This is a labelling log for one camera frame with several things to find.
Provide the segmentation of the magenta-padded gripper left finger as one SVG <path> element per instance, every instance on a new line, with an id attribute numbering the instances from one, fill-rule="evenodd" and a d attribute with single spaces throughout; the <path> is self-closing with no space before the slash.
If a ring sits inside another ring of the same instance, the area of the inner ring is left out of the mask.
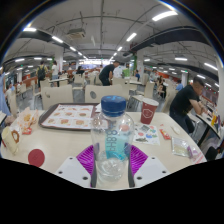
<path id="1" fill-rule="evenodd" d="M 95 188 L 97 172 L 93 146 L 88 146 L 76 157 L 69 156 L 55 174 L 84 188 Z"/>

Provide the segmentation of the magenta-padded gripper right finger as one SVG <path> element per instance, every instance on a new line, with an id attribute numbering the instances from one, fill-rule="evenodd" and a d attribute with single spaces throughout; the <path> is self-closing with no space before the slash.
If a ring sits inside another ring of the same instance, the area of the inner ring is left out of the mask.
<path id="1" fill-rule="evenodd" d="M 143 187 L 169 174 L 168 169 L 156 156 L 147 156 L 136 146 L 131 147 L 128 164 L 130 188 Z"/>

